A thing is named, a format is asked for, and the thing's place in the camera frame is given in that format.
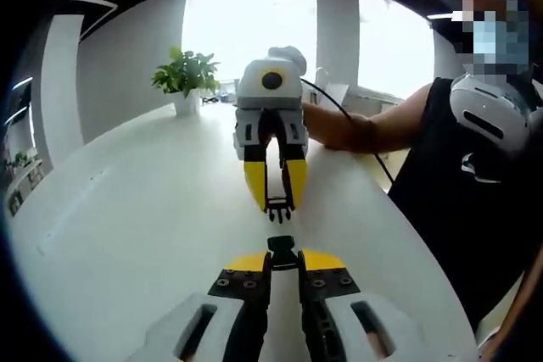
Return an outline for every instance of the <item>ceiling light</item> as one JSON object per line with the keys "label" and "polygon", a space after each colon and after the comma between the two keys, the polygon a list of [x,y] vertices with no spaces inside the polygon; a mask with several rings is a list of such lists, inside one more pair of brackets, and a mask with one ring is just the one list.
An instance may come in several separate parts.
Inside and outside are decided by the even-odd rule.
{"label": "ceiling light", "polygon": [[17,82],[17,83],[14,85],[14,87],[11,88],[11,89],[17,89],[19,86],[23,86],[25,83],[30,82],[30,81],[32,81],[32,77],[31,77],[31,76],[29,76],[29,77],[26,78],[25,80],[22,80],[21,82]]}
{"label": "ceiling light", "polygon": [[6,120],[5,122],[3,122],[5,125],[7,125],[9,122],[11,122],[13,119],[15,119],[17,116],[19,116],[20,114],[22,114],[23,112],[25,112],[26,110],[28,109],[28,106],[25,106],[24,108],[22,109],[19,109],[17,112],[15,112],[14,114],[12,114],[11,116],[8,117],[8,120]]}
{"label": "ceiling light", "polygon": [[452,19],[452,13],[444,13],[444,14],[430,14],[426,16],[430,20],[435,19]]}
{"label": "ceiling light", "polygon": [[461,10],[455,10],[452,12],[452,21],[462,21],[464,15],[468,18],[470,16],[469,11],[465,13]]}
{"label": "ceiling light", "polygon": [[93,4],[99,4],[100,6],[105,6],[106,8],[111,8],[107,13],[103,14],[102,17],[100,17],[98,20],[96,20],[94,23],[89,25],[85,31],[83,31],[79,38],[82,39],[90,30],[92,30],[95,26],[97,26],[102,20],[104,20],[106,17],[108,17],[110,14],[114,13],[115,10],[119,7],[118,4],[108,2],[107,0],[71,0],[74,2],[85,2],[85,3],[93,3]]}

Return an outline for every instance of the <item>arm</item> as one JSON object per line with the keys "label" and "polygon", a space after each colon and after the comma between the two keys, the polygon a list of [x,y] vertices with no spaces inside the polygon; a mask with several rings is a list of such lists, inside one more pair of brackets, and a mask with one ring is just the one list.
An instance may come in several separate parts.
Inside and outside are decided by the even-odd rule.
{"label": "arm", "polygon": [[353,153],[383,153],[410,147],[419,130],[431,84],[407,100],[372,118],[353,114],[353,123],[341,112],[303,104],[305,127],[312,139],[327,148]]}
{"label": "arm", "polygon": [[496,333],[495,337],[491,340],[489,346],[484,351],[483,362],[491,361],[496,351],[511,333],[515,322],[523,312],[524,307],[532,299],[532,294],[539,281],[543,278],[543,246],[535,258],[534,265],[531,270],[528,271],[523,278],[523,282],[518,289],[517,296],[515,297],[511,308],[507,312],[506,318],[501,324],[500,330]]}

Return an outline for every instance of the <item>green leaves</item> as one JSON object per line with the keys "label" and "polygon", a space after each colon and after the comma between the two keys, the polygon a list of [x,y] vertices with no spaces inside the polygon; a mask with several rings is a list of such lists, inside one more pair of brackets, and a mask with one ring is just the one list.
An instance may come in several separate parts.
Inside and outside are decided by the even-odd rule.
{"label": "green leaves", "polygon": [[14,164],[16,167],[25,167],[30,162],[30,159],[26,155],[26,153],[18,152],[15,154],[15,161]]}
{"label": "green leaves", "polygon": [[173,60],[168,65],[159,65],[158,71],[154,73],[153,87],[164,93],[183,92],[188,96],[194,88],[209,89],[215,94],[221,84],[215,80],[213,75],[219,64],[212,63],[215,55],[203,55],[192,51],[183,52],[179,48],[170,48],[170,58]]}

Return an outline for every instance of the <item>robotic hand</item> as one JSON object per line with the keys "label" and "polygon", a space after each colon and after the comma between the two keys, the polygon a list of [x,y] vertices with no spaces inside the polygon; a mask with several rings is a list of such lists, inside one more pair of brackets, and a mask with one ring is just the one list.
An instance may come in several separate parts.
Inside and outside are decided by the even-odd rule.
{"label": "robotic hand", "polygon": [[[301,201],[307,165],[307,130],[301,110],[304,56],[294,47],[271,48],[268,55],[252,61],[236,91],[238,109],[234,147],[244,162],[245,179],[260,209],[270,220],[290,211]],[[266,148],[277,138],[285,197],[268,197]]]}
{"label": "robotic hand", "polygon": [[273,270],[298,269],[302,329],[313,362],[454,362],[436,356],[416,321],[361,292],[342,262],[290,236],[235,259],[207,294],[195,293],[152,325],[127,362],[257,362],[267,331]]}

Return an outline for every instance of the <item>potted plant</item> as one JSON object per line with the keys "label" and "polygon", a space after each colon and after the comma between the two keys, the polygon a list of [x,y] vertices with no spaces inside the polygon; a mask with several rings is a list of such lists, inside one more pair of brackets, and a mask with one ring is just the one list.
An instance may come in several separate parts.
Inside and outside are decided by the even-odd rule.
{"label": "potted plant", "polygon": [[201,90],[209,90],[215,95],[220,86],[214,77],[219,63],[211,62],[213,56],[171,47],[170,58],[173,61],[157,67],[159,70],[154,73],[153,86],[171,95],[177,116],[198,113]]}
{"label": "potted plant", "polygon": [[26,167],[30,162],[31,160],[28,158],[26,153],[18,152],[17,154],[15,154],[15,167]]}

